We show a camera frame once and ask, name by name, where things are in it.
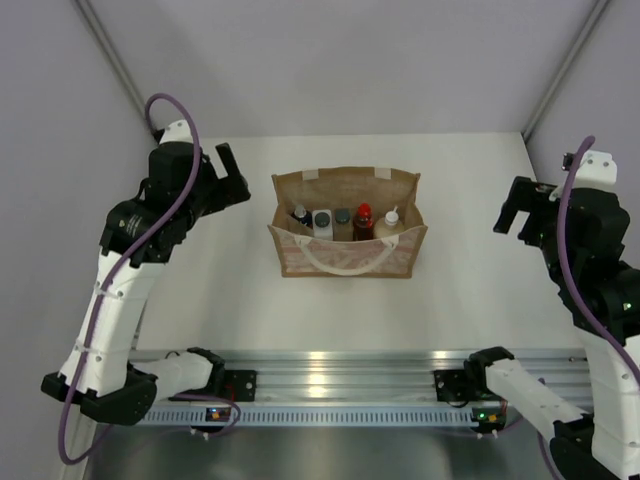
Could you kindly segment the red sauce bottle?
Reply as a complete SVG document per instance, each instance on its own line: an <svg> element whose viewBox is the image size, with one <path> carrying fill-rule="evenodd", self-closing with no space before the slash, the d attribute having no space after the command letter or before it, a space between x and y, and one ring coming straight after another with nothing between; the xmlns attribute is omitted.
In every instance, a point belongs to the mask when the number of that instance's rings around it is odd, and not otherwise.
<svg viewBox="0 0 640 480"><path fill-rule="evenodd" d="M374 238L374 222L372 208L368 203L361 203L353 217L353 239L368 241Z"/></svg>

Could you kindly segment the burlap canvas tote bag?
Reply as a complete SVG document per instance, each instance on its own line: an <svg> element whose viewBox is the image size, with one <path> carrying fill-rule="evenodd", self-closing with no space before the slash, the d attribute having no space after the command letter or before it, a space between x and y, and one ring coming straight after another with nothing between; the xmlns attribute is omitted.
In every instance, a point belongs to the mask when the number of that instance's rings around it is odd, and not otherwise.
<svg viewBox="0 0 640 480"><path fill-rule="evenodd" d="M427 232L416 205L421 175L394 168L337 167L272 177L277 207L268 229L284 277L412 276ZM388 238L335 241L316 237L293 218L297 206L307 211L347 209L355 214L367 203L373 220L395 209L405 230Z"/></svg>

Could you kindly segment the orange blue bottle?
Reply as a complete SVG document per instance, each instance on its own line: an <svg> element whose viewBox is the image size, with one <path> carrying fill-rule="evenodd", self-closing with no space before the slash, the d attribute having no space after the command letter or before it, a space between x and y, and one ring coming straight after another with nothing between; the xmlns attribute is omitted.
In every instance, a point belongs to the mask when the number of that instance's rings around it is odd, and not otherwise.
<svg viewBox="0 0 640 480"><path fill-rule="evenodd" d="M313 217L302 204L297 204L291 213L293 226L291 231L298 235L313 237Z"/></svg>

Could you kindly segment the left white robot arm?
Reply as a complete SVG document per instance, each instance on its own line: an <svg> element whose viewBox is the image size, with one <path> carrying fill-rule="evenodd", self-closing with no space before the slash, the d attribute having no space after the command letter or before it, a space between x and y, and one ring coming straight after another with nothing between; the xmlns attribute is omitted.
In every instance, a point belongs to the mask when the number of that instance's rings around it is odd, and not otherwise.
<svg viewBox="0 0 640 480"><path fill-rule="evenodd" d="M231 399L224 360L191 347L165 359L133 364L129 355L147 300L174 248L203 216L250 198L229 144L216 146L223 177L202 153L194 185L158 230L191 173L193 138L184 121L166 127L148 157L148 175L137 194L113 207L99 242L98 274L81 331L59 371L44 377L42 391L79 406L83 415L109 425L131 426L157 402L180 394Z"/></svg>

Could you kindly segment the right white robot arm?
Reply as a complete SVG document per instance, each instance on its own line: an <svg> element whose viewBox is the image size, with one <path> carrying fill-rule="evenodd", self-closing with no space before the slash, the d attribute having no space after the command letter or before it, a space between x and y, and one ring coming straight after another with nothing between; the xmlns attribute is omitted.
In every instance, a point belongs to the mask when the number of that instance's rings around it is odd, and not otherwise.
<svg viewBox="0 0 640 480"><path fill-rule="evenodd" d="M572 405L503 347L471 354L467 389L512 405L548 445L565 479L639 476L639 271L622 259L629 213L613 192L617 165L587 137L563 159L561 185L514 179L493 229L539 249L583 345L593 410Z"/></svg>

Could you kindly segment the cream squeeze bottle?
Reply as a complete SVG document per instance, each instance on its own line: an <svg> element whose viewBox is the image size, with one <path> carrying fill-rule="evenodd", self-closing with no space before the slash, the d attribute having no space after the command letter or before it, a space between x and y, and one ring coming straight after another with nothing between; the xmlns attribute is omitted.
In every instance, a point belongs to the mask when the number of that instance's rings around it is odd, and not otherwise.
<svg viewBox="0 0 640 480"><path fill-rule="evenodd" d="M382 239L399 235L405 231L405 226L400 219L398 207L387 211L374 225L374 238Z"/></svg>

